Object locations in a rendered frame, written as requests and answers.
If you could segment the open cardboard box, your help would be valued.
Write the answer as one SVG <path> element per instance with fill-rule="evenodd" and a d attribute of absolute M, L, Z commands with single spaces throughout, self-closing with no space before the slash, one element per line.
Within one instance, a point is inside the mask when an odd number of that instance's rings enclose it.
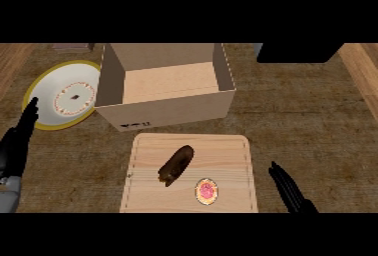
<path fill-rule="evenodd" d="M 121 132 L 228 116 L 236 92 L 222 43 L 108 43 L 95 109 Z"/>

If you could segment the dark brown oblong pastry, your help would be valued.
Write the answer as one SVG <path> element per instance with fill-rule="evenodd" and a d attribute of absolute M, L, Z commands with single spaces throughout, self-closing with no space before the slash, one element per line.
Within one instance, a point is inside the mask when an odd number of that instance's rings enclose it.
<path fill-rule="evenodd" d="M 194 158 L 194 148 L 185 145 L 173 154 L 168 161 L 158 170 L 158 179 L 170 186 L 183 174 Z"/>

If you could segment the white plate with yellow rim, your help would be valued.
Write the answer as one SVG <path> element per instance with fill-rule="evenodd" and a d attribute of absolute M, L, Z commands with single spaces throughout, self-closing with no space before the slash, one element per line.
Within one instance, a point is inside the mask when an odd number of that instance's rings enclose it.
<path fill-rule="evenodd" d="M 39 98 L 36 128 L 56 131 L 77 125 L 93 113 L 101 67 L 87 60 L 55 65 L 31 83 L 22 101 Z"/>

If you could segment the small brown flat block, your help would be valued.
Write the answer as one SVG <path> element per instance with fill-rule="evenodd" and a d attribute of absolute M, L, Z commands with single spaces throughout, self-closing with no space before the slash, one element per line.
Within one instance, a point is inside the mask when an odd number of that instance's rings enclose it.
<path fill-rule="evenodd" d="M 58 52 L 90 52 L 93 49 L 92 43 L 56 43 L 53 49 Z"/>

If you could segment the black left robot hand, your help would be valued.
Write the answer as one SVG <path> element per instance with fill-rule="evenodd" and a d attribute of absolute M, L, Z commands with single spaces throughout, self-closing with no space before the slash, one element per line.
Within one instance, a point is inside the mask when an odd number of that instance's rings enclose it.
<path fill-rule="evenodd" d="M 24 174 L 28 143 L 39 119 L 39 98 L 34 97 L 24 109 L 18 125 L 10 127 L 0 139 L 0 179 Z"/>

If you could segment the pale wooden cutting board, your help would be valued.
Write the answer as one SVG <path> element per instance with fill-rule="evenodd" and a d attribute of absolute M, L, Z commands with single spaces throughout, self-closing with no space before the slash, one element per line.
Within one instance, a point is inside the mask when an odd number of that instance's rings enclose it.
<path fill-rule="evenodd" d="M 158 170 L 182 146 L 195 154 L 170 184 L 158 181 Z M 201 180 L 217 185 L 210 205 L 197 199 Z M 242 135 L 142 133 L 133 141 L 120 211 L 126 212 L 251 212 L 259 211 L 250 142 Z"/>

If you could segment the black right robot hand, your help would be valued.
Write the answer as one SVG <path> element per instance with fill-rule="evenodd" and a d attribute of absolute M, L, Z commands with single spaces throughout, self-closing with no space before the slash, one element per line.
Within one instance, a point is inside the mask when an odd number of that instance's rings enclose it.
<path fill-rule="evenodd" d="M 273 178 L 279 195 L 290 213 L 318 213 L 313 202 L 304 198 L 300 188 L 282 167 L 272 163 L 269 174 Z"/>

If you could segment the black appliance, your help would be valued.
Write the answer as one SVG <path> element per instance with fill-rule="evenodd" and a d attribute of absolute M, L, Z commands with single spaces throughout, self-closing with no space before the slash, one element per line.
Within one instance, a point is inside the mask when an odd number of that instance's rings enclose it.
<path fill-rule="evenodd" d="M 259 63 L 325 63 L 341 43 L 256 43 L 254 52 Z"/>

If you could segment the pink frosted cupcake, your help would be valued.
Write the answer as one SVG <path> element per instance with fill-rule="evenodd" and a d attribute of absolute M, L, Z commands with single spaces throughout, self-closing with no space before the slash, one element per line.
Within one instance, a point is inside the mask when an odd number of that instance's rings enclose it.
<path fill-rule="evenodd" d="M 201 179 L 195 186 L 195 198 L 198 202 L 210 206 L 216 202 L 217 196 L 219 187 L 216 182 L 208 178 Z"/>

